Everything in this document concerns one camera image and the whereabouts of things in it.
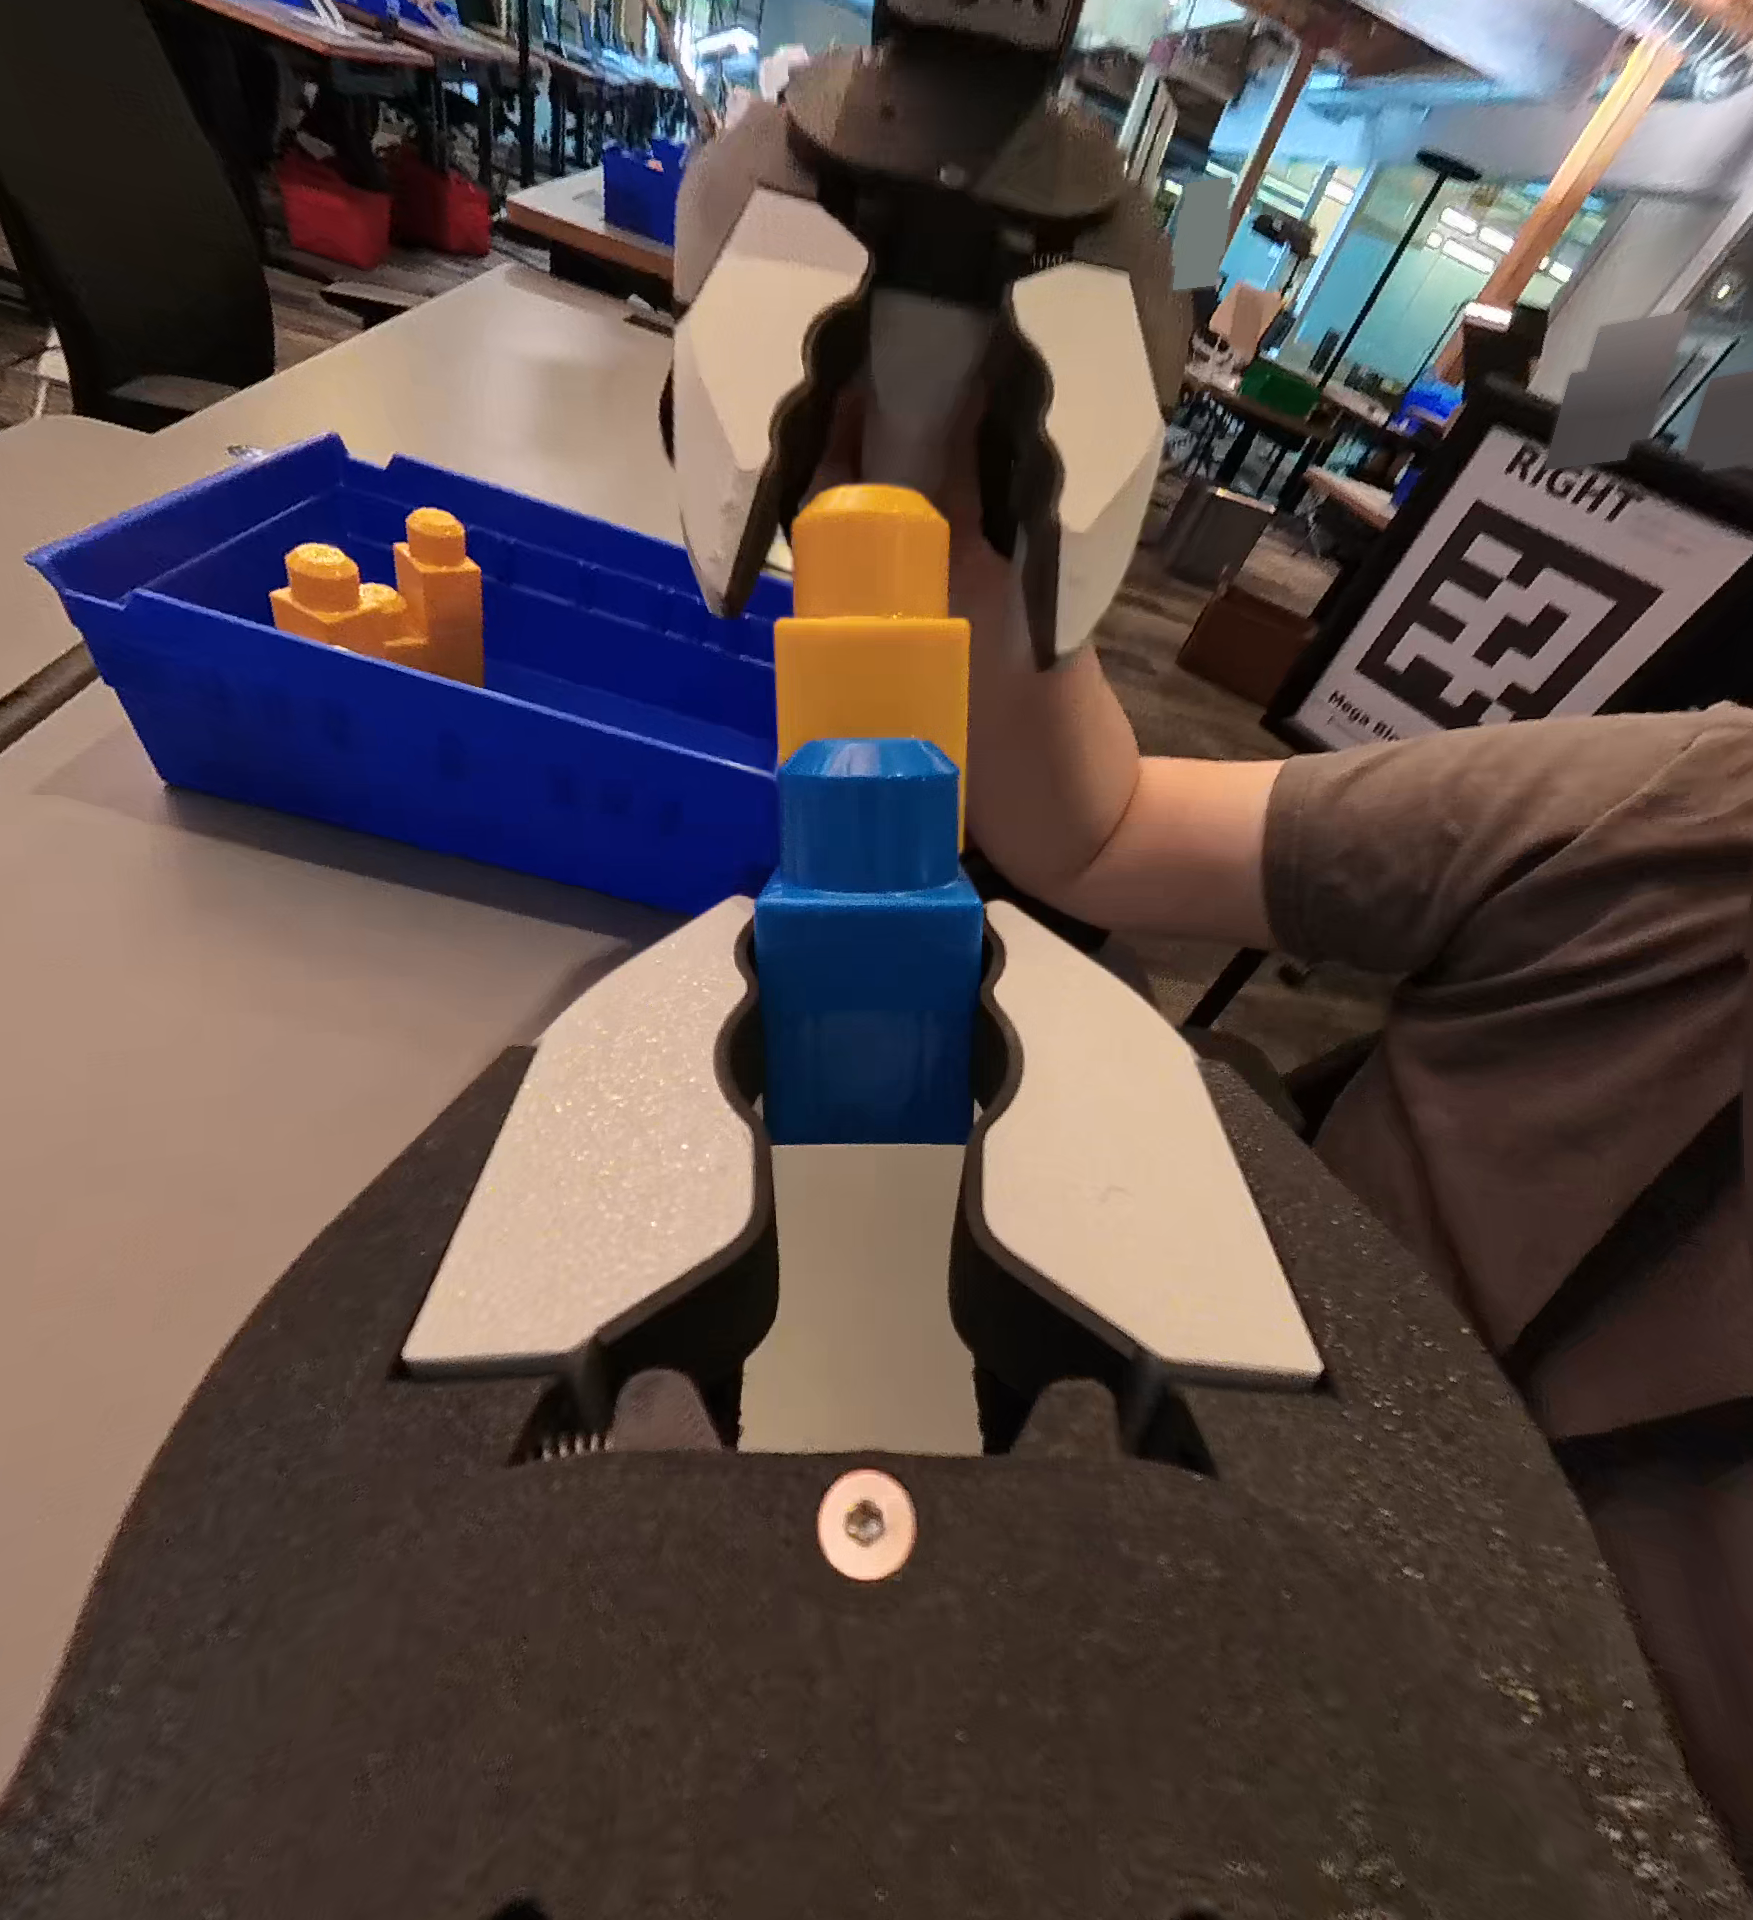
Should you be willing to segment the orange two-stud mega block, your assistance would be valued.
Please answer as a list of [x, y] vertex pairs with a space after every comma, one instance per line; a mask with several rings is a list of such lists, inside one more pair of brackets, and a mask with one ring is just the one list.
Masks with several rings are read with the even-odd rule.
[[384, 661], [424, 657], [426, 639], [398, 589], [366, 583], [340, 547], [300, 543], [284, 555], [286, 583], [273, 589], [274, 629]]

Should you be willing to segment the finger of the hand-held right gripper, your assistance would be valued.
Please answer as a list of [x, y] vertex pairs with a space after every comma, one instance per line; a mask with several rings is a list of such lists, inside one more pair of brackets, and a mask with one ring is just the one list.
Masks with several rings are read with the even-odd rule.
[[758, 187], [676, 321], [670, 458], [710, 611], [738, 619], [806, 492], [865, 340], [869, 255], [822, 205]]
[[1015, 281], [987, 354], [987, 539], [1017, 567], [1035, 667], [1078, 655], [1114, 601], [1162, 438], [1128, 277]]

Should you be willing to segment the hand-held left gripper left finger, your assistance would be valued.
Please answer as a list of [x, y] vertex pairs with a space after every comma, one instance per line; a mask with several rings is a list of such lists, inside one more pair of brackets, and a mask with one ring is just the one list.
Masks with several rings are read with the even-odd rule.
[[752, 902], [720, 900], [543, 1031], [400, 1361], [551, 1379], [603, 1429], [651, 1369], [732, 1397], [778, 1307]]

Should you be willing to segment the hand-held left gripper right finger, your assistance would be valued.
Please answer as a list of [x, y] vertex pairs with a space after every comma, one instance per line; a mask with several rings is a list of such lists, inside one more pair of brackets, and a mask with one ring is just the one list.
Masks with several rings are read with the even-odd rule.
[[959, 1339], [993, 1397], [1102, 1385], [1142, 1439], [1180, 1387], [1307, 1395], [1325, 1363], [1200, 1059], [1116, 973], [985, 906]]

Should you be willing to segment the blue mega block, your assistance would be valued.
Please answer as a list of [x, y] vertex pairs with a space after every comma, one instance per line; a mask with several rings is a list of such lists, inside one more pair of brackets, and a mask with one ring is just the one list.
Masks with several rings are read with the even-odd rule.
[[917, 736], [816, 738], [780, 768], [778, 808], [752, 912], [770, 1140], [961, 1144], [985, 906], [955, 762]]

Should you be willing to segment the brown box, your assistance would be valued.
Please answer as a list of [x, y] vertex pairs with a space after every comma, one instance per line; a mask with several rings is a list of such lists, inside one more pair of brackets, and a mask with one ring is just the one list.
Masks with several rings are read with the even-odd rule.
[[1180, 673], [1257, 709], [1271, 707], [1317, 633], [1317, 619], [1226, 585], [1200, 609], [1176, 655]]

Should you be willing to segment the background desk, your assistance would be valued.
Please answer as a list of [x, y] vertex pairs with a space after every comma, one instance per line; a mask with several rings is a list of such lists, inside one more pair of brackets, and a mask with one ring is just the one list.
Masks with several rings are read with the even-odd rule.
[[354, 26], [336, 10], [306, 10], [288, 2], [189, 2], [187, 6], [316, 60], [376, 70], [424, 74], [434, 70], [428, 50]]
[[587, 167], [509, 191], [503, 213], [513, 231], [549, 249], [551, 271], [573, 257], [621, 277], [672, 285], [672, 249], [619, 225], [607, 211], [603, 167]]
[[1311, 386], [1303, 386], [1301, 396], [1301, 408], [1271, 406], [1246, 396], [1240, 382], [1188, 372], [1174, 418], [1176, 426], [1186, 426], [1194, 438], [1184, 462], [1186, 476], [1204, 478], [1220, 490], [1238, 490], [1253, 448], [1263, 444], [1269, 460], [1251, 496], [1273, 506], [1277, 516], [1295, 516], [1307, 478], [1325, 468], [1343, 444], [1361, 450], [1355, 478], [1377, 482], [1395, 480], [1417, 452], [1413, 434], [1389, 420], [1369, 420]]

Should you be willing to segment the black office chair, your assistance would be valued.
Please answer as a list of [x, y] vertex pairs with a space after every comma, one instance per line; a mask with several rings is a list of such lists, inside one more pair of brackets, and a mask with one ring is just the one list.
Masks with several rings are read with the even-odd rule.
[[1339, 1043], [1297, 1069], [1275, 1069], [1247, 1039], [1214, 1027], [1188, 1027], [1184, 1039], [1206, 1063], [1234, 1071], [1295, 1134], [1313, 1144], [1321, 1128], [1377, 1049], [1379, 1033]]
[[0, 225], [78, 416], [155, 432], [274, 374], [259, 239], [143, 4], [0, 2]]

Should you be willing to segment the blue plastic bin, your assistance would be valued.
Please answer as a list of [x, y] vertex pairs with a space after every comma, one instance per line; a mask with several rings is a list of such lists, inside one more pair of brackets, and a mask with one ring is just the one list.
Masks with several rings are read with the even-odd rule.
[[668, 138], [639, 146], [607, 144], [601, 153], [605, 225], [670, 251], [688, 153], [682, 142]]
[[[273, 627], [286, 553], [392, 579], [408, 512], [481, 569], [483, 685]], [[776, 862], [774, 623], [702, 605], [674, 543], [328, 434], [235, 464], [28, 559], [155, 774], [424, 852], [694, 915]]]

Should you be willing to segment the grey bin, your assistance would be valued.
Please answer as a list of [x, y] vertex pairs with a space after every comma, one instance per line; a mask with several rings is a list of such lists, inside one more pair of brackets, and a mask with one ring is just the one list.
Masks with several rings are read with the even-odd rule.
[[1162, 528], [1158, 563], [1184, 585], [1226, 589], [1269, 531], [1273, 518], [1273, 504], [1194, 478]]

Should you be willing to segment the red bag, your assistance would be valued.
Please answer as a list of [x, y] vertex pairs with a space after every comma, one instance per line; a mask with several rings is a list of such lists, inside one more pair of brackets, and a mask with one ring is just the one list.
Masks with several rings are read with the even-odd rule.
[[479, 181], [432, 165], [408, 144], [388, 157], [386, 173], [390, 239], [396, 247], [452, 257], [485, 257], [491, 251], [493, 207]]
[[390, 191], [358, 187], [298, 147], [276, 159], [274, 179], [296, 253], [360, 271], [382, 267], [392, 247]]

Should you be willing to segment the framed tag sign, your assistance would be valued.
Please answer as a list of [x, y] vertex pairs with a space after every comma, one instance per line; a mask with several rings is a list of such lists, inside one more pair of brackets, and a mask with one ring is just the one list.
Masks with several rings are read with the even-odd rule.
[[1550, 456], [1494, 378], [1452, 416], [1261, 724], [1297, 752], [1552, 717], [1753, 707], [1753, 478], [1651, 438]]

